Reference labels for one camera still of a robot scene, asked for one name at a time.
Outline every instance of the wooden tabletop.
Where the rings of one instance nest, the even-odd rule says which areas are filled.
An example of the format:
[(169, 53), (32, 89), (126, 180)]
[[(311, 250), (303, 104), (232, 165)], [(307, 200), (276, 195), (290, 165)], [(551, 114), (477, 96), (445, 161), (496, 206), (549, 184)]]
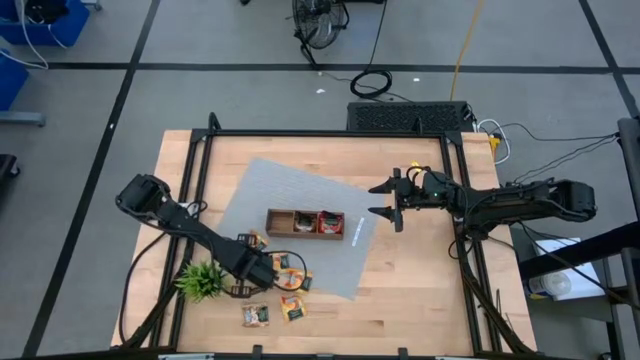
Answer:
[[(190, 131), (167, 131), (160, 149), (155, 175), (169, 184), (174, 196), (180, 188), (189, 137)], [(463, 139), (472, 186), (498, 186), (487, 136), (463, 134)], [(196, 155), (191, 196), (202, 147)], [(406, 169), (412, 161), (443, 171), (439, 143), (430, 139), (222, 136), (214, 138), (212, 151), (204, 191), (209, 208), (200, 220), (213, 229), (254, 158), (364, 190), (385, 181), (394, 167)], [(456, 164), (453, 148), (450, 153)], [(457, 166), (453, 168), (458, 176)], [(391, 205), (392, 196), (386, 201)], [(135, 254), (157, 234), (143, 226)], [(505, 226), (496, 228), (491, 236), (511, 243)], [(222, 297), (187, 303), (178, 350), (249, 353), (253, 345), (260, 344), (265, 353), (391, 355), (397, 354), (398, 347), (406, 347), (411, 355), (472, 355), (460, 268), (447, 255), (453, 238), (451, 216), (443, 210), (406, 211), (402, 233), (395, 233), (380, 218), (355, 301), (312, 290), (304, 296), (307, 317), (291, 323), (284, 322), (279, 305), (282, 292), (275, 289), (249, 300)], [(156, 302), (168, 243), (165, 240), (151, 249), (133, 274), (125, 312), (126, 336), (131, 336)], [(524, 343), (535, 349), (513, 250), (491, 241), (483, 244), (491, 287), (494, 293), (500, 289), (502, 312)], [(207, 250), (196, 247), (194, 259), (208, 259)], [(241, 305), (250, 302), (268, 303), (269, 326), (242, 326)], [(165, 313), (161, 344), (168, 343), (172, 315), (173, 304)], [(490, 349), (485, 317), (481, 310), (478, 315), (484, 348)], [(118, 343), (116, 332), (113, 344)]]

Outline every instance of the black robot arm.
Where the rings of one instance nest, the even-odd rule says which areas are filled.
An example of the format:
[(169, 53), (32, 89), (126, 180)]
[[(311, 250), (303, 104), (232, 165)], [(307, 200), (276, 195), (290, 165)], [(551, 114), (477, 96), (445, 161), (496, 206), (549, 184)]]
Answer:
[(116, 197), (120, 210), (168, 234), (188, 237), (211, 251), (212, 259), (238, 280), (269, 289), (276, 280), (273, 260), (246, 242), (231, 240), (193, 218), (171, 199), (169, 186), (151, 175), (136, 175)]
[[(424, 171), (422, 187), (415, 184), (418, 172)], [(463, 187), (442, 173), (428, 167), (412, 167), (405, 177), (393, 169), (393, 177), (369, 190), (370, 193), (394, 193), (395, 208), (370, 208), (395, 223), (402, 231), (402, 211), (405, 209), (441, 208), (450, 212), (461, 226), (463, 235), (484, 240), (500, 224), (524, 220), (557, 217), (583, 222), (596, 214), (593, 188), (569, 180), (547, 179), (530, 184), (507, 184), (506, 187), (476, 190)]]

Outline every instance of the black equipment box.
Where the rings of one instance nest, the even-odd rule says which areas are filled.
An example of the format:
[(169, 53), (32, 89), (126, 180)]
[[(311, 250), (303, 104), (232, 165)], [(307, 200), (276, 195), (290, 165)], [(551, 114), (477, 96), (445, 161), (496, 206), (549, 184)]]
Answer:
[(347, 130), (473, 132), (475, 116), (466, 101), (355, 102), (347, 106)]

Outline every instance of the desk fan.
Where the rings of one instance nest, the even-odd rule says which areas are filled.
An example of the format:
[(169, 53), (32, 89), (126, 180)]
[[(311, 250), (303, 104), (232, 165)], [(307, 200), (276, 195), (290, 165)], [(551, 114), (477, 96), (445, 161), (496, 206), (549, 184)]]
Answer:
[(349, 12), (343, 0), (293, 0), (292, 5), (294, 36), (300, 40), (302, 55), (316, 68), (310, 48), (324, 49), (331, 45), (340, 31), (347, 28)]

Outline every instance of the wooden tray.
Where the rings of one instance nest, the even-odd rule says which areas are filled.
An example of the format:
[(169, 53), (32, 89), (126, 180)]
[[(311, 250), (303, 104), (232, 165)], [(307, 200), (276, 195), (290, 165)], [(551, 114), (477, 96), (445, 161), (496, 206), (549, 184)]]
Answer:
[[(295, 213), (301, 212), (316, 218), (313, 232), (301, 232), (295, 228)], [(302, 239), (342, 240), (344, 235), (344, 213), (332, 212), (342, 217), (342, 231), (336, 234), (318, 232), (318, 216), (322, 211), (269, 209), (265, 229), (269, 236)]]

